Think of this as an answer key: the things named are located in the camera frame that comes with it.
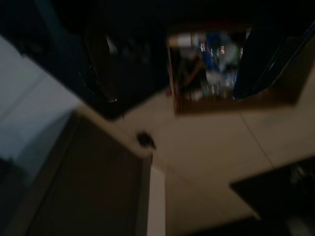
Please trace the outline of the black crumpled scrap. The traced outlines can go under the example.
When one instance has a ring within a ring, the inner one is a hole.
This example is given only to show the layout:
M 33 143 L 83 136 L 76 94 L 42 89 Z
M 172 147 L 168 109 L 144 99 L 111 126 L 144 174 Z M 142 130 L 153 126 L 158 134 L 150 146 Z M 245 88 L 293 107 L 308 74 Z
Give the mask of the black crumpled scrap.
M 144 131 L 138 132 L 136 134 L 136 138 L 137 138 L 141 147 L 156 149 L 156 144 L 155 144 L 153 138 L 147 132 L 144 132 Z

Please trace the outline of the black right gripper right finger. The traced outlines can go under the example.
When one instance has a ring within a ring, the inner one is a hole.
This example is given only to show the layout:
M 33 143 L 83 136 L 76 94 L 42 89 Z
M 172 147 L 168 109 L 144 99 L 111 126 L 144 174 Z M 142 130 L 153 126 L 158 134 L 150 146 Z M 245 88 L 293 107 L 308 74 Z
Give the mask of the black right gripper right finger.
M 314 35 L 315 22 L 301 29 L 290 27 L 288 32 L 276 23 L 254 25 L 243 48 L 234 99 L 244 99 L 270 87 Z

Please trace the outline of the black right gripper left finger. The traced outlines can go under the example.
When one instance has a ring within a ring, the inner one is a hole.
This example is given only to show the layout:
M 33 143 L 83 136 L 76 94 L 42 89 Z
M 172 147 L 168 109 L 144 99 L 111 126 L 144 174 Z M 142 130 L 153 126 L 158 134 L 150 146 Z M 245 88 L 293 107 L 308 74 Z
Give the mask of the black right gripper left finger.
M 106 38 L 106 24 L 102 16 L 92 14 L 88 18 L 83 39 L 96 75 L 96 87 L 103 97 L 106 97 L 110 102 L 115 102 L 117 93 L 114 85 L 109 45 Z

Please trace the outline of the brown cardboard rubbish box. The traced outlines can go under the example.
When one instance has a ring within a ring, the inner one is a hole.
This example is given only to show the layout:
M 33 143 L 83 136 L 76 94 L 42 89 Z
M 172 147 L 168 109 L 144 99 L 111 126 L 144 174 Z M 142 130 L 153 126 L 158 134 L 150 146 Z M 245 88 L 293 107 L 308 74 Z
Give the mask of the brown cardboard rubbish box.
M 268 88 L 236 100 L 233 89 L 245 42 L 254 26 L 212 23 L 167 37 L 169 77 L 177 115 L 293 106 L 305 84 L 305 47 Z

